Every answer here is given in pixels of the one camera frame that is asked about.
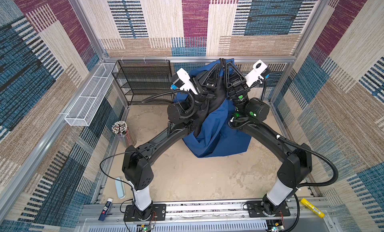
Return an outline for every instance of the red wire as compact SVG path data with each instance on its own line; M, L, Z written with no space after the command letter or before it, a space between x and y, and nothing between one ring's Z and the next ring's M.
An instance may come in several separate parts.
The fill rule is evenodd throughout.
M284 217L283 217L283 213L281 212L281 210L280 210L280 215L281 215L281 222L283 223L283 227L285 227L284 226Z
M151 221L149 222L149 224L151 224L151 223L152 223L152 220L153 220L153 218L155 217L155 215L156 215L156 212L155 212L155 211L153 211L153 217L152 217Z

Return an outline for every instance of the wire mesh rack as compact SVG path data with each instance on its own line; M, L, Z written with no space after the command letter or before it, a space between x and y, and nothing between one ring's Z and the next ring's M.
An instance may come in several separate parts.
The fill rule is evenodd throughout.
M170 62L167 60L119 60L113 77L120 86L129 105L141 104L152 95L169 92L171 86ZM161 99L173 100L172 94ZM167 104L156 101L148 104Z
M80 96L75 101L65 121L71 126L89 126L101 101L113 81L115 64L103 63L94 73Z

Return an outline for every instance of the white wire basket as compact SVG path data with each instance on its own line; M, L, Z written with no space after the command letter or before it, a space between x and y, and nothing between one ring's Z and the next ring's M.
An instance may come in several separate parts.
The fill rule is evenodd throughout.
M115 64L103 63L94 73L80 96L76 99L65 121L71 126L89 126L95 116L101 101L113 81L112 71Z

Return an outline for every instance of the black mesh shelf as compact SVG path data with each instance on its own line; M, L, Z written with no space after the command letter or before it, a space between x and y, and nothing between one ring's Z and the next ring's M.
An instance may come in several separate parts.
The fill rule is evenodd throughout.
M128 104L142 104L149 96L169 92L171 86L170 62L166 60L119 60L116 62L117 72L112 73ZM173 94L162 96L172 100ZM156 101L148 104L168 104Z

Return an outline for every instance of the patterned carpet wall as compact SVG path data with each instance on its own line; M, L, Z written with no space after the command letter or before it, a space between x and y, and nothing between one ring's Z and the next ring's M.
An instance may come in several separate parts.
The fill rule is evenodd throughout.
M0 192L97 61L68 0L0 0ZM124 110L118 89L89 127L65 127L0 231L73 230Z
M98 58L68 0L0 0L0 192Z
M73 231L84 204L92 203L114 139L111 127L124 104L110 86L89 127L66 125L0 225L0 231Z
M274 105L297 143L331 159L320 187L344 231L384 231L384 0L331 0ZM312 176L332 176L313 158Z
M318 0L80 0L116 56L292 55Z

